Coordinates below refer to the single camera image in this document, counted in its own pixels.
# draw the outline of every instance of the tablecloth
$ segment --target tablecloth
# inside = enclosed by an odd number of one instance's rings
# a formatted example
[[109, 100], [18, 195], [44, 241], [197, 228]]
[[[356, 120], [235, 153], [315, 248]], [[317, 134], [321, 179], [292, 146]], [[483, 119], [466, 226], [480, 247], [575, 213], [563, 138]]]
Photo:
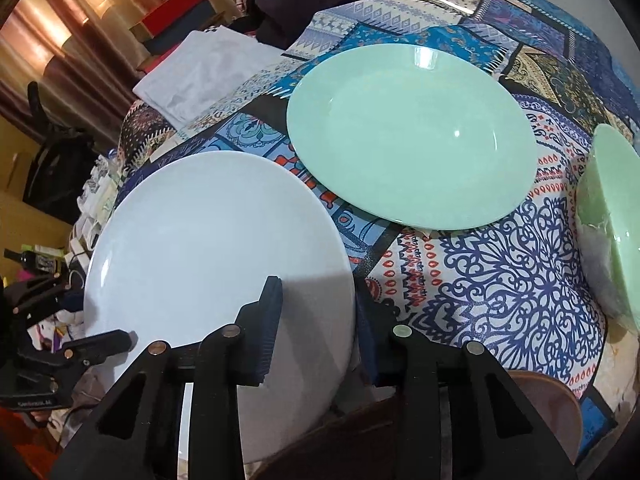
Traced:
[[[360, 211], [304, 168], [287, 137], [289, 96], [323, 60], [375, 43], [455, 54], [513, 95], [538, 144], [535, 183], [513, 213], [469, 231], [424, 234]], [[242, 150], [274, 160], [322, 201], [353, 272], [377, 301], [398, 307], [399, 319], [437, 342], [480, 340], [505, 367], [566, 384], [582, 405], [584, 456], [635, 404], [638, 340], [607, 323], [584, 279], [575, 186], [597, 124], [634, 141], [639, 98], [599, 38], [546, 0], [364, 0], [318, 12], [279, 65], [176, 132], [180, 145], [136, 171], [118, 202], [193, 153]], [[424, 154], [427, 171], [431, 156]]]

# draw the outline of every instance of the white cloth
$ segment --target white cloth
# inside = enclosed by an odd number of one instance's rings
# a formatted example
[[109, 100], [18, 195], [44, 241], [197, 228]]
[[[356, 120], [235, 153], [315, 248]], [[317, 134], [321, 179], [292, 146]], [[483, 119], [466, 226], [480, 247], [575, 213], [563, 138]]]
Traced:
[[282, 52], [226, 27], [195, 30], [133, 92], [180, 130]]

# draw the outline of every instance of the plate rim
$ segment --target plate rim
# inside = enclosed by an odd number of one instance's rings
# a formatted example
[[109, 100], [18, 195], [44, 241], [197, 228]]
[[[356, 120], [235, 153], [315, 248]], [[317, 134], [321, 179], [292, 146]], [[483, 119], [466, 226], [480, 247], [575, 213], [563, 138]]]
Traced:
[[491, 75], [489, 75], [487, 72], [485, 72], [484, 70], [482, 70], [481, 68], [475, 66], [474, 64], [466, 61], [465, 59], [462, 59], [458, 56], [454, 56], [453, 54], [449, 54], [448, 52], [444, 52], [441, 50], [437, 50], [428, 46], [423, 46], [423, 45], [419, 45], [419, 44], [410, 44], [410, 43], [377, 43], [377, 44], [369, 44], [369, 45], [363, 45], [363, 46], [358, 46], [355, 48], [350, 48], [348, 50], [339, 52], [323, 61], [321, 61], [319, 64], [317, 64], [315, 67], [313, 67], [308, 73], [306, 73], [302, 79], [298, 82], [298, 84], [296, 85], [296, 87], [293, 89], [291, 96], [289, 98], [289, 102], [287, 104], [287, 113], [286, 113], [286, 121], [287, 121], [287, 134], [289, 135], [289, 138], [292, 142], [292, 145], [295, 149], [296, 146], [296, 141], [293, 139], [294, 136], [296, 136], [297, 134], [294, 133], [293, 136], [291, 135], [292, 131], [295, 131], [296, 129], [298, 129], [299, 131], [304, 130], [304, 128], [296, 128], [293, 127], [291, 128], [291, 123], [290, 123], [290, 117], [292, 114], [292, 109], [295, 109], [297, 106], [297, 102], [298, 100], [301, 99], [301, 94], [302, 92], [306, 92], [306, 86], [309, 85], [309, 79], [307, 79], [307, 83], [305, 83], [305, 78], [307, 76], [309, 76], [311, 73], [313, 73], [314, 71], [318, 70], [322, 65], [324, 65], [327, 62], [332, 62], [332, 60], [337, 59], [338, 57], [342, 56], [343, 54], [353, 54], [354, 51], [358, 51], [360, 49], [363, 48], [380, 48], [380, 47], [385, 47], [385, 48], [425, 48], [427, 50], [431, 50], [433, 52], [437, 52], [439, 56], [444, 56], [444, 57], [449, 57], [450, 59], [454, 60], [454, 62], [456, 63], [460, 63], [460, 64], [464, 64], [468, 67], [472, 67], [473, 70], [478, 71], [479, 73], [482, 73], [485, 77], [488, 78], [487, 81], [492, 81], [495, 85], [497, 85], [497, 88], [499, 88], [502, 93], [505, 96], [508, 96], [513, 102], [514, 105], [518, 107], [518, 109], [520, 110], [520, 113], [522, 115], [522, 126], [524, 129], [524, 124], [527, 124], [527, 127], [530, 131], [530, 142], [531, 142], [531, 155], [530, 155], [530, 178], [527, 179], [530, 180], [530, 184], [529, 187], [527, 187], [527, 190], [522, 194], [521, 198], [516, 202], [510, 205], [509, 208], [505, 208], [506, 211], [501, 213], [500, 216], [498, 216], [497, 218], [494, 218], [495, 215], [491, 215], [492, 219], [483, 219], [482, 223], [476, 223], [473, 222], [473, 224], [469, 224], [469, 222], [464, 222], [464, 223], [460, 223], [460, 224], [454, 224], [454, 225], [413, 225], [413, 224], [409, 224], [407, 222], [402, 221], [401, 219], [398, 218], [391, 218], [390, 216], [381, 216], [379, 212], [374, 212], [371, 209], [367, 208], [366, 206], [363, 206], [358, 202], [357, 200], [350, 200], [349, 198], [343, 196], [343, 194], [341, 194], [340, 192], [337, 192], [336, 190], [331, 189], [329, 186], [327, 186], [326, 184], [324, 184], [322, 182], [322, 180], [320, 180], [318, 177], [316, 177], [316, 174], [312, 171], [311, 168], [309, 168], [308, 165], [308, 159], [307, 161], [305, 161], [305, 157], [301, 156], [297, 151], [296, 151], [296, 155], [298, 156], [298, 158], [300, 159], [300, 161], [302, 162], [302, 164], [309, 170], [309, 173], [321, 184], [323, 184], [325, 187], [327, 187], [327, 189], [333, 191], [337, 196], [339, 196], [340, 198], [342, 198], [343, 200], [345, 200], [346, 202], [350, 203], [351, 205], [361, 209], [364, 212], [369, 213], [370, 215], [373, 215], [377, 218], [383, 218], [386, 219], [388, 221], [391, 222], [395, 222], [397, 224], [400, 225], [407, 225], [410, 227], [414, 227], [417, 228], [419, 230], [436, 230], [436, 231], [448, 231], [448, 232], [452, 232], [452, 231], [462, 231], [462, 230], [469, 230], [469, 229], [475, 229], [475, 228], [479, 228], [482, 227], [484, 225], [489, 225], [492, 224], [493, 222], [499, 221], [502, 218], [505, 218], [505, 216], [509, 215], [511, 212], [513, 212], [520, 204], [522, 204], [526, 199], [527, 199], [527, 194], [528, 192], [531, 190], [531, 187], [535, 184], [535, 179], [536, 179], [536, 175], [538, 172], [538, 143], [536, 140], [536, 136], [535, 133], [533, 131], [533, 128], [531, 127], [529, 120], [526, 117], [526, 114], [524, 113], [524, 111], [522, 110], [522, 108], [520, 107], [520, 105], [518, 104], [517, 100], [515, 99], [515, 97], [504, 87], [502, 86], [498, 81], [496, 81]]
[[[340, 372], [340, 380], [337, 381], [337, 383], [335, 384], [335, 386], [331, 389], [331, 395], [328, 396], [328, 399], [326, 400], [326, 402], [324, 403], [324, 410], [328, 409], [329, 406], [331, 405], [332, 399], [335, 397], [336, 392], [338, 391], [340, 384], [342, 383], [342, 380], [344, 379], [344, 375], [347, 373], [348, 368], [349, 368], [349, 364], [351, 362], [351, 355], [353, 353], [353, 345], [354, 345], [354, 336], [355, 336], [355, 322], [356, 322], [356, 312], [355, 312], [355, 286], [354, 286], [354, 282], [353, 282], [353, 269], [351, 268], [351, 263], [349, 261], [349, 257], [348, 254], [346, 252], [346, 247], [344, 245], [344, 242], [342, 241], [342, 237], [340, 236], [340, 233], [331, 217], [331, 215], [329, 215], [328, 211], [326, 210], [326, 208], [324, 207], [324, 205], [322, 204], [322, 202], [318, 199], [318, 197], [313, 193], [313, 191], [311, 189], [308, 188], [308, 186], [305, 185], [304, 182], [302, 182], [297, 176], [295, 176], [294, 174], [292, 174], [289, 170], [287, 170], [286, 168], [283, 168], [281, 165], [277, 164], [276, 162], [273, 162], [272, 160], [265, 158], [263, 156], [260, 155], [255, 155], [253, 153], [247, 153], [247, 152], [240, 152], [240, 151], [233, 151], [233, 150], [219, 150], [219, 151], [215, 151], [215, 152], [201, 152], [201, 153], [194, 153], [193, 155], [188, 155], [185, 156], [183, 158], [179, 158], [177, 160], [172, 161], [171, 163], [163, 166], [162, 168], [159, 168], [157, 171], [153, 172], [151, 175], [149, 175], [145, 180], [143, 180], [142, 182], [140, 182], [124, 199], [123, 201], [120, 203], [120, 205], [118, 206], [118, 209], [122, 208], [124, 204], [126, 203], [131, 203], [133, 200], [135, 200], [135, 197], [137, 195], [140, 195], [141, 192], [145, 192], [145, 187], [148, 187], [149, 184], [147, 184], [145, 186], [145, 182], [152, 182], [153, 177], [155, 174], [160, 173], [161, 171], [165, 170], [166, 168], [169, 168], [171, 166], [175, 167], [177, 165], [185, 165], [188, 164], [187, 162], [185, 162], [186, 160], [192, 159], [192, 157], [196, 157], [196, 158], [211, 158], [211, 157], [215, 157], [215, 156], [226, 156], [226, 157], [237, 157], [237, 158], [245, 158], [247, 160], [251, 159], [251, 160], [255, 160], [257, 164], [264, 164], [265, 167], [270, 167], [270, 168], [274, 168], [273, 171], [275, 172], [284, 172], [281, 173], [283, 176], [284, 174], [286, 174], [287, 176], [284, 176], [284, 178], [289, 178], [291, 182], [293, 182], [293, 180], [295, 180], [297, 183], [296, 184], [292, 184], [293, 186], [298, 186], [300, 189], [304, 189], [305, 190], [305, 195], [309, 197], [309, 203], [313, 203], [314, 205], [311, 206], [313, 208], [318, 208], [318, 212], [321, 213], [323, 216], [323, 222], [326, 222], [326, 225], [328, 227], [328, 229], [330, 228], [332, 231], [332, 235], [335, 237], [335, 241], [337, 243], [337, 248], [340, 248], [340, 252], [341, 252], [341, 264], [344, 267], [344, 271], [345, 271], [345, 277], [349, 277], [349, 279], [347, 280], [345, 278], [344, 283], [345, 285], [347, 285], [348, 289], [349, 289], [349, 295], [350, 295], [350, 303], [351, 303], [351, 307], [348, 310], [348, 327], [346, 332], [350, 334], [350, 336], [348, 337], [347, 341], [346, 341], [346, 347], [347, 347], [347, 351], [345, 352], [345, 355], [342, 359], [342, 362], [340, 362], [341, 366], [338, 367], [338, 371]], [[111, 220], [113, 218], [115, 218], [115, 215], [117, 214], [117, 210], [114, 211], [114, 214], [111, 216], [111, 218], [109, 219], [107, 225], [105, 225], [102, 234], [100, 236], [100, 238], [98, 239], [98, 243], [96, 244], [95, 248], [94, 248], [94, 252], [92, 254], [91, 260], [90, 260], [90, 266], [89, 269], [87, 271], [87, 275], [86, 275], [86, 280], [85, 280], [85, 287], [89, 287], [90, 283], [93, 283], [95, 281], [95, 278], [92, 278], [92, 280], [90, 281], [90, 274], [92, 276], [97, 276], [97, 285], [99, 285], [99, 272], [98, 269], [99, 267], [96, 267], [96, 269], [94, 270], [94, 272], [92, 273], [92, 268], [93, 268], [93, 263], [95, 260], [95, 256], [96, 254], [98, 254], [98, 248], [100, 248], [100, 240], [104, 240], [105, 238], [103, 238], [105, 232], [107, 231], [109, 225], [111, 224]], [[83, 301], [83, 307], [86, 306], [87, 304], [87, 296], [88, 294], [85, 294], [84, 297], [84, 301]], [[102, 332], [98, 332], [98, 331], [93, 331], [92, 332], [92, 327], [97, 326], [97, 323], [94, 322], [91, 326], [88, 327], [88, 330], [86, 330], [86, 336], [90, 336], [94, 333], [102, 333]], [[134, 360], [137, 356], [140, 355], [140, 352], [142, 352], [144, 350], [144, 348], [140, 347], [139, 349], [134, 348], [132, 350], [132, 354], [134, 354]], [[114, 377], [114, 384], [115, 382], [118, 380], [118, 378], [124, 373], [124, 370], [122, 373], [120, 373], [119, 375]], [[105, 388], [106, 391], [108, 391], [111, 386], [106, 386], [103, 385], [103, 387]], [[303, 432], [301, 435], [298, 436], [298, 438], [300, 436], [302, 436], [303, 434], [306, 433], [306, 431], [309, 430], [309, 428], [312, 428], [313, 425], [316, 423], [316, 421], [318, 420], [318, 418], [322, 416], [322, 414], [320, 413], [318, 415], [318, 417], [316, 417], [314, 420], [310, 421], [307, 425], [307, 428], [305, 430], [305, 432]], [[289, 446], [294, 440], [287, 440], [284, 443], [284, 446], [282, 447], [282, 449], [284, 449], [285, 447]], [[254, 460], [252, 460], [252, 462], [256, 461], [256, 460], [264, 460], [266, 458], [268, 458], [268, 456], [270, 456], [269, 454], [265, 454], [264, 452], [258, 453], [256, 456], [258, 456], [258, 458], [256, 458], [255, 456], [251, 457]]]

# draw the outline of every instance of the plate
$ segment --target plate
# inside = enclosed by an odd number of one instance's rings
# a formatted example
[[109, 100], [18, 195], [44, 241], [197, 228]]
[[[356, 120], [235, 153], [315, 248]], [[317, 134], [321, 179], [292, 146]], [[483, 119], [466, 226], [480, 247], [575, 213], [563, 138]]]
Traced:
[[582, 410], [574, 394], [545, 374], [528, 370], [508, 370], [508, 373], [575, 464], [582, 442]]
[[538, 163], [513, 97], [471, 63], [423, 46], [369, 45], [323, 61], [294, 89], [287, 129], [329, 190], [422, 230], [507, 215]]
[[582, 270], [605, 314], [640, 329], [640, 157], [608, 124], [593, 136], [576, 190]]
[[[86, 280], [87, 335], [120, 328], [138, 342], [105, 364], [111, 386], [149, 343], [200, 341], [257, 301], [269, 275], [284, 303], [271, 371], [238, 388], [242, 453], [255, 462], [305, 433], [329, 407], [351, 354], [351, 266], [322, 203], [289, 171], [256, 155], [191, 155], [152, 174], [115, 211]], [[191, 388], [180, 457], [188, 457]]]

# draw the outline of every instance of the brown curtain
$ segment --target brown curtain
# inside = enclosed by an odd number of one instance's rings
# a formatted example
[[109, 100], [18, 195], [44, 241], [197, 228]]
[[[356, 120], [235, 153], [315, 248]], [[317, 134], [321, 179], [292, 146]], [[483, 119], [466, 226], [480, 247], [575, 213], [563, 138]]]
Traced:
[[[26, 101], [40, 85], [52, 120], [83, 126], [98, 146], [116, 145], [148, 52], [129, 32], [163, 0], [20, 0], [0, 28], [0, 114], [41, 140]], [[230, 20], [234, 0], [211, 0]]]

